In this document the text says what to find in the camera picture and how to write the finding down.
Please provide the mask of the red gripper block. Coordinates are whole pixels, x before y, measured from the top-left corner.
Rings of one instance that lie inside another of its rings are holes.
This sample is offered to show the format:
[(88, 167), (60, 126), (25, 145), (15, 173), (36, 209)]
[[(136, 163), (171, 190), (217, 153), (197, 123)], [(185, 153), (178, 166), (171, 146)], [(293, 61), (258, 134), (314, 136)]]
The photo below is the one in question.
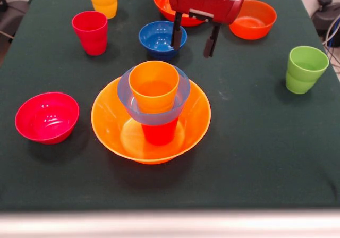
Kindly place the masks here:
[(207, 39), (203, 56), (213, 57), (218, 39), (220, 24), (231, 24), (238, 16), (244, 0), (169, 0), (175, 11), (171, 46), (179, 50), (182, 40), (182, 14), (196, 17), (198, 20), (214, 22), (210, 37)]

